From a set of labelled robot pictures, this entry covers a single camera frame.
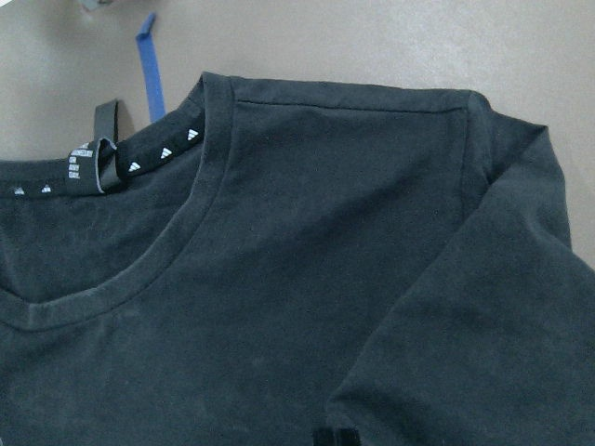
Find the black printed t-shirt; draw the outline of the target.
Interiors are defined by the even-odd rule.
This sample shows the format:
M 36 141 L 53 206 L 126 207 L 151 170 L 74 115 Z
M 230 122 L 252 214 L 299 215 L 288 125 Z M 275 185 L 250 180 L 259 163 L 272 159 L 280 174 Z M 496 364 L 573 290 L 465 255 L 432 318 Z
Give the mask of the black printed t-shirt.
M 590 445 L 549 131 L 468 90 L 204 73 L 1 164 L 5 445 Z

